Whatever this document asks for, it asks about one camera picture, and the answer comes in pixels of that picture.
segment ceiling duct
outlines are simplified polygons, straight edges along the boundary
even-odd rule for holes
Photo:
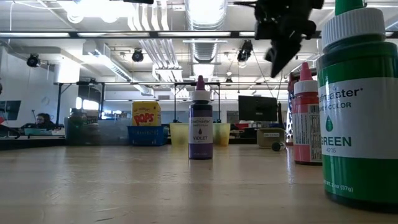
[[[185,0],[188,28],[190,30],[221,30],[227,10],[227,0]],[[191,50],[194,62],[211,63],[217,54],[218,44],[192,43]],[[214,65],[206,66],[206,74],[201,69],[203,65],[194,65],[193,72],[204,77],[212,76]]]

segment table surface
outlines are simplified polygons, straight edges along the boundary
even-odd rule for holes
[[[290,150],[48,147],[0,151],[0,173],[1,223],[398,223],[327,200]]]

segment nutrition facts label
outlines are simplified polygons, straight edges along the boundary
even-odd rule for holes
[[[310,148],[311,162],[322,161],[319,105],[296,105],[293,109],[293,139]]]

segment ceiling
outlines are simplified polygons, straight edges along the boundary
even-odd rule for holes
[[[78,24],[72,24],[67,19],[66,10],[60,8],[58,2],[44,1],[48,7],[54,8],[51,11],[44,9],[44,5],[35,0],[33,1],[5,1],[0,0],[0,30],[14,31],[109,31],[109,30],[130,30],[127,25],[127,16],[129,11],[125,10],[123,2],[114,2],[120,4],[118,16],[120,18],[114,23],[103,22],[99,17],[86,17]],[[168,0],[168,23],[170,30],[186,30],[185,6],[183,0]],[[390,26],[398,21],[398,1],[392,0],[369,0],[368,5],[371,7],[379,7],[384,13],[386,26]],[[334,1],[326,0],[324,9],[314,10],[311,15],[318,28],[321,30],[325,22],[334,16]],[[228,4],[227,15],[224,22],[223,30],[254,30],[254,12],[249,7],[232,6]],[[232,73],[234,82],[263,82],[264,79],[272,83],[286,83],[287,74],[289,74],[299,65],[309,60],[310,66],[313,65],[311,59],[316,59],[322,53],[319,49],[320,42],[318,40],[305,40],[302,43],[302,49],[298,54],[298,58],[293,59],[284,69],[283,75],[274,79],[269,77],[271,64],[263,59],[264,53],[270,47],[269,40],[252,40],[254,54],[247,61],[244,68],[239,68],[236,61],[236,52],[242,46],[243,39],[226,39],[227,43],[220,44],[218,49],[217,62],[213,74],[213,81],[225,81],[226,72]],[[99,63],[83,55],[82,47],[85,40],[82,39],[62,39],[62,40],[27,40],[13,39],[11,47],[13,49],[23,49],[25,47],[59,47],[68,52],[79,61],[84,63],[81,69],[81,77],[93,77],[99,81],[114,82],[117,80],[115,74]],[[172,40],[175,53],[178,58],[179,65],[182,67],[182,77],[184,80],[195,78],[192,72],[192,58],[190,56],[190,48],[188,44],[184,44],[182,39]],[[133,63],[131,55],[135,48],[141,47],[137,39],[98,39],[97,46],[106,44],[112,50],[111,57],[117,61],[125,71],[128,71],[135,80],[142,82],[156,81],[152,76],[152,61],[144,54],[144,61]],[[120,87],[120,90],[129,90],[128,87]]]

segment purple bottle cap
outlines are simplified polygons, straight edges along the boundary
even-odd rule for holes
[[[199,75],[197,81],[197,91],[198,90],[205,90],[205,81],[203,80],[203,76]]]

